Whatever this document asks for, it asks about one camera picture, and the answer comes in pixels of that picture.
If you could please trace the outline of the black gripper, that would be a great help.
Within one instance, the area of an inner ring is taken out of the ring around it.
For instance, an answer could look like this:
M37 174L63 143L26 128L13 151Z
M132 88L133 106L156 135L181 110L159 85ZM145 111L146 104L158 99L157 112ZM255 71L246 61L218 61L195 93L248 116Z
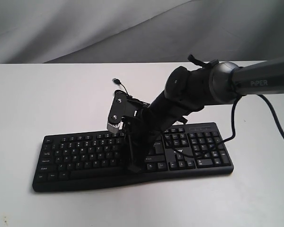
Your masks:
M129 158L127 168L139 173L145 157L153 149L154 142L166 129L166 110L155 107L127 107L122 114L123 131L128 139Z

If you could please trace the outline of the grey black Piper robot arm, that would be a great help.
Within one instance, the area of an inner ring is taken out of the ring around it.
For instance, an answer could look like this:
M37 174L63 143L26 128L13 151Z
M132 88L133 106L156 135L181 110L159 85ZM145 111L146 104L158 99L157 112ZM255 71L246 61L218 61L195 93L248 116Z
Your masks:
M137 113L125 113L124 132L129 140L127 168L138 173L154 141L175 122L209 105L236 106L247 95L265 98L284 94L284 57L240 67L229 61L203 62L189 55L198 69L180 66L172 71L164 90L149 104L139 103Z

